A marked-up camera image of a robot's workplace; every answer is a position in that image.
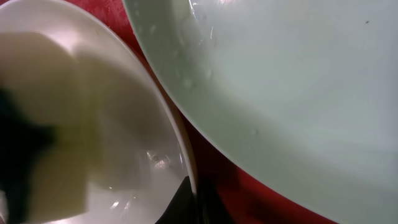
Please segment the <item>yellow green sponge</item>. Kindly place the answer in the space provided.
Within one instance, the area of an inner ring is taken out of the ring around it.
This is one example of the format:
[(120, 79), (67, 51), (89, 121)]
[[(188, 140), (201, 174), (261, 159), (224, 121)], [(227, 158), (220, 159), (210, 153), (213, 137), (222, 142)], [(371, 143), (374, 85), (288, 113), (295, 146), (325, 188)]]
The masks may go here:
[(5, 223), (47, 223), (88, 211), (85, 100), (74, 88), (26, 96), (1, 89)]

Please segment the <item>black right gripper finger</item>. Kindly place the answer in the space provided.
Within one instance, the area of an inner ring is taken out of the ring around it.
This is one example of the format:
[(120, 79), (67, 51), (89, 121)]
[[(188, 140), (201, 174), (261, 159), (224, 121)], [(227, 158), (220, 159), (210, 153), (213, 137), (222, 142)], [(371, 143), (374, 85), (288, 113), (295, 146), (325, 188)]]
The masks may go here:
[(196, 224), (196, 205), (189, 176), (186, 176), (165, 212), (155, 224)]

